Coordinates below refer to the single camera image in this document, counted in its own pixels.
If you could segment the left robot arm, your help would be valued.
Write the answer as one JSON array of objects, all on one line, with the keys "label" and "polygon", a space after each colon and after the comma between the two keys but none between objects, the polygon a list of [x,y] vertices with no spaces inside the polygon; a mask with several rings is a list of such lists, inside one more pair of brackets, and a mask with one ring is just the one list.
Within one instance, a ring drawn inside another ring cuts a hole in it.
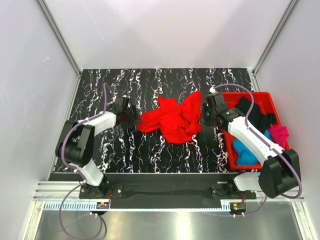
[{"label": "left robot arm", "polygon": [[129,97],[117,96],[110,105],[95,116],[75,121],[67,120],[61,131],[55,148],[55,155],[63,164],[78,173],[86,184],[91,185],[90,192],[97,198],[108,193],[103,182],[104,174],[93,160],[95,137],[120,125],[127,129],[140,121],[137,107]]}]

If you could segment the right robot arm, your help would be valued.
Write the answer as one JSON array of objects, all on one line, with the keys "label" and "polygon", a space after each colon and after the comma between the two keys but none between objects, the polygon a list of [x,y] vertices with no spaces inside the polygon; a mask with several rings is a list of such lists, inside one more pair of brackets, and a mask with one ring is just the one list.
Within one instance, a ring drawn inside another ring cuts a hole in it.
[{"label": "right robot arm", "polygon": [[262,165],[259,172],[236,175],[227,185],[228,195],[239,198],[245,191],[263,192],[274,199],[288,197],[288,191],[298,187],[297,199],[302,194],[300,162],[297,152],[285,150],[258,131],[238,108],[230,108],[221,92],[207,95],[202,105],[200,122],[208,127],[219,127],[240,140]]}]

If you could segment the red t shirt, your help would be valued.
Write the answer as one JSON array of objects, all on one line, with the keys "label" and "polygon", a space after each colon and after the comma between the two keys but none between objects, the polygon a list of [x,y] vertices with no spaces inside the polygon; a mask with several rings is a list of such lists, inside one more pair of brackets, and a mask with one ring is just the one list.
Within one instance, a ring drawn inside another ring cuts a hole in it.
[{"label": "red t shirt", "polygon": [[140,115],[137,129],[143,133],[160,130],[165,140],[172,144],[184,144],[202,130],[202,94],[195,91],[181,104],[175,98],[158,96],[159,108]]}]

